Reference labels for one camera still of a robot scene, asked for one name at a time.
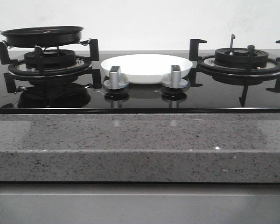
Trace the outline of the white ceramic plate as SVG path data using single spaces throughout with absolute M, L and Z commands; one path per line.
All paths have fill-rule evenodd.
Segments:
M 171 66 L 179 65 L 181 77 L 187 76 L 193 63 L 185 58 L 163 54 L 133 54 L 108 58 L 101 63 L 106 76 L 112 66 L 119 66 L 121 74 L 132 84 L 159 84 L 171 75 Z

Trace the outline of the black glass gas stove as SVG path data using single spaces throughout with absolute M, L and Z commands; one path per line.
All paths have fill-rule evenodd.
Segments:
M 224 77 L 193 68 L 187 88 L 130 84 L 103 88 L 107 79 L 94 62 L 81 76 L 39 85 L 13 77 L 0 63 L 0 114 L 81 113 L 280 113 L 280 75 L 270 79 Z

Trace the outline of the black burner grate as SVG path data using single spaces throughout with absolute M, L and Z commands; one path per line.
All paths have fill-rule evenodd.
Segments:
M 272 59 L 254 45 L 232 44 L 199 56 L 200 43 L 206 41 L 189 42 L 194 66 L 188 74 L 191 90 L 186 104 L 204 109 L 280 109 L 280 57 Z
M 15 80 L 48 88 L 71 83 L 84 74 L 92 74 L 92 83 L 85 88 L 100 89 L 100 70 L 92 67 L 92 63 L 99 60 L 98 40 L 89 39 L 80 44 L 89 47 L 90 56 L 79 56 L 73 50 L 59 47 L 42 49 L 36 45 L 33 51 L 24 54 L 23 60 L 17 60 L 10 59 L 7 42 L 1 41 L 0 62 L 8 65 L 8 72 L 4 74 L 7 92 L 17 93 L 25 89 L 16 87 Z

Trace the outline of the silver right stove knob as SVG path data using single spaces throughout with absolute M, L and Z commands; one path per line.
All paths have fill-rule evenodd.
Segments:
M 188 81 L 182 79 L 181 77 L 181 68 L 179 65 L 172 65 L 171 66 L 171 73 L 170 76 L 166 76 L 162 79 L 161 84 L 165 87 L 171 89 L 181 89 L 185 88 L 189 85 Z

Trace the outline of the silver left stove knob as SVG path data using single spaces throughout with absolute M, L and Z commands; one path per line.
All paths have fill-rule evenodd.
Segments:
M 119 90 L 126 88 L 129 81 L 121 75 L 120 66 L 112 66 L 109 70 L 109 79 L 103 82 L 105 88 L 110 90 Z

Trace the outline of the silver stove knob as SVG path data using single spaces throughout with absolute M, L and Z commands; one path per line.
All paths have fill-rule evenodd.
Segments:
M 185 88 L 189 85 L 188 81 L 182 79 L 181 77 L 181 68 L 179 65 L 172 65 L 171 66 L 171 73 L 170 76 L 166 76 L 162 79 L 161 84 L 165 87 L 171 89 L 181 89 Z
M 112 66 L 109 70 L 109 79 L 103 82 L 105 88 L 110 90 L 119 90 L 126 88 L 129 81 L 121 75 L 120 66 Z

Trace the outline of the small black frying pan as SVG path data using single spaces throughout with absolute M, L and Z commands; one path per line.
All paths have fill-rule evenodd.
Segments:
M 84 27 L 80 26 L 49 26 L 49 27 L 33 27 L 33 28 L 19 28 L 1 31 L 0 34 L 6 39 L 20 39 L 28 38 L 29 40 L 45 41 L 52 39 L 65 39 L 65 40 L 77 40 L 81 39 L 82 31 Z

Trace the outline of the black left burner grate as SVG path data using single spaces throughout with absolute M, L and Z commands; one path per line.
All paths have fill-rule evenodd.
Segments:
M 24 54 L 23 60 L 17 60 L 10 59 L 7 42 L 1 41 L 0 62 L 8 65 L 8 72 L 4 74 L 7 92 L 17 93 L 25 89 L 16 87 L 15 80 L 48 88 L 71 83 L 84 74 L 92 74 L 92 83 L 85 88 L 100 89 L 100 70 L 92 67 L 92 63 L 99 60 L 98 40 L 89 39 L 80 44 L 89 47 L 90 56 L 79 56 L 73 50 L 59 47 L 42 49 L 36 45 L 33 51 Z

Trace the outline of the black right burner grate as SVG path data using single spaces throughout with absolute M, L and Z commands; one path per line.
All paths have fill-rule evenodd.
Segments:
M 199 56 L 200 43 L 206 41 L 189 42 L 194 66 L 188 74 L 191 90 L 186 104 L 204 109 L 280 109 L 280 57 L 272 59 L 254 45 L 232 44 Z

